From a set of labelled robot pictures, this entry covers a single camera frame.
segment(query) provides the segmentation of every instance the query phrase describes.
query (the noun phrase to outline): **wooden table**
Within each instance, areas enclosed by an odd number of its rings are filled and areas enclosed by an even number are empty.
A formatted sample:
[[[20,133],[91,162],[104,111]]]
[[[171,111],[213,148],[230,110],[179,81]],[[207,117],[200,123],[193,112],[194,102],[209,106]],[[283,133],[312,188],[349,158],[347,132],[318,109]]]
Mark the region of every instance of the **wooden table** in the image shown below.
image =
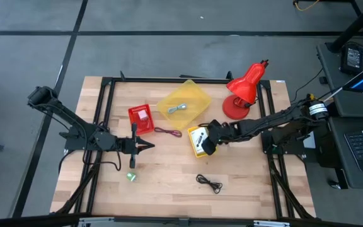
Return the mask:
[[[76,113],[92,122],[102,77],[84,79]],[[283,81],[270,81],[275,111],[287,108],[289,97]],[[156,104],[169,95],[178,83],[123,83],[115,84],[109,127],[119,137],[131,135],[128,109],[149,104],[156,127],[170,129],[169,122],[157,111]],[[224,84],[199,84],[212,97],[208,109],[182,131],[183,137],[152,132],[141,138],[156,145],[136,156],[137,166],[130,170],[129,155],[121,155],[122,169],[102,165],[96,188],[93,214],[107,216],[156,216],[191,218],[262,218],[274,219],[275,208],[270,183],[267,157],[263,154],[260,136],[242,143],[218,146],[212,156],[194,156],[187,128],[217,119],[230,122],[222,112],[222,102],[230,95]],[[250,107],[247,116],[260,118],[258,104]],[[79,185],[83,152],[76,151],[62,164],[51,211],[62,207]],[[116,153],[104,153],[103,161],[118,163]],[[289,185],[299,202],[312,214],[313,202],[303,163],[293,155],[285,155]],[[135,182],[126,178],[127,172],[137,175]],[[208,185],[196,182],[198,173],[209,180],[222,182],[221,193],[215,195]],[[282,190],[280,199],[286,216]],[[85,211],[89,189],[86,189],[82,211]]]

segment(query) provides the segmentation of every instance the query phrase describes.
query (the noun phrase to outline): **red box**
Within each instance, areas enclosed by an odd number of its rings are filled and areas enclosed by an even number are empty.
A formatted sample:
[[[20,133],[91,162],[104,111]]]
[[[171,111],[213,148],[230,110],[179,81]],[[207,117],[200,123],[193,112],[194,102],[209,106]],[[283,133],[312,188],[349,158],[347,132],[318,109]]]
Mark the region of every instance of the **red box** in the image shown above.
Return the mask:
[[[138,116],[138,112],[141,110],[145,110],[148,114],[148,119],[141,120]],[[138,107],[132,107],[129,109],[129,117],[130,123],[137,123],[137,135],[142,135],[148,132],[152,132],[155,128],[154,121],[152,119],[151,110],[149,109],[149,105],[141,105]]]

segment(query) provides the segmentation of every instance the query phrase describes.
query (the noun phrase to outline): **yellow plastic container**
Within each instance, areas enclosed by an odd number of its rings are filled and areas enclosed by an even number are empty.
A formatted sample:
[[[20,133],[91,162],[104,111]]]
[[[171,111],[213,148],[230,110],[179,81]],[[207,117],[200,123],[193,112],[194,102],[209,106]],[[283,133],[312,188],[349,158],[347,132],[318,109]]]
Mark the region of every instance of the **yellow plastic container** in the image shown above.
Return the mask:
[[[186,103],[185,110],[177,110],[174,113],[168,113],[171,107],[177,107]],[[178,130],[182,130],[194,118],[200,115],[211,103],[211,97],[207,95],[191,79],[185,81],[174,92],[157,104],[158,110],[170,121],[170,124]]]
[[[198,128],[199,128],[199,126],[191,127],[189,129],[187,129],[187,132],[188,132],[188,136],[190,138],[190,142],[192,143],[192,148],[193,148],[193,151],[194,151],[195,156],[198,157],[198,158],[201,158],[201,157],[208,156],[208,155],[207,155],[207,153],[197,154],[197,152],[195,150],[193,138],[192,138],[192,135],[191,135],[191,132],[194,131],[195,129],[198,129]]]

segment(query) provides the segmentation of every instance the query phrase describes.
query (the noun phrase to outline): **red desk lamp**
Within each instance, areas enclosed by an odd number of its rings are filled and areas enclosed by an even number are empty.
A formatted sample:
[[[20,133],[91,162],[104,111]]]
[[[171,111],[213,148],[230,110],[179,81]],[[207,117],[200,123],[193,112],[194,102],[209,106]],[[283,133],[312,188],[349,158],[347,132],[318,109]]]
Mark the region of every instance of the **red desk lamp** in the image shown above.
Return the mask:
[[[255,103],[256,85],[265,73],[268,60],[254,63],[242,78],[234,79],[226,87],[234,93],[222,104],[225,115],[230,119],[239,120],[246,117],[250,106]]]

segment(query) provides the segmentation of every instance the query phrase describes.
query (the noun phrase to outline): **lamp shade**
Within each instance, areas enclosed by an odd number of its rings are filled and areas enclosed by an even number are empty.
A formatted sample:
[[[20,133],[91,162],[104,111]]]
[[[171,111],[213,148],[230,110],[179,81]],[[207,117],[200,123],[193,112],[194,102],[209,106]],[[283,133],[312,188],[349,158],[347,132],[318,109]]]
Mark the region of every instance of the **lamp shade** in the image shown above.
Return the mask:
[[[242,100],[254,104],[256,85],[264,75],[267,65],[268,60],[251,65],[243,77],[232,80],[226,87]]]

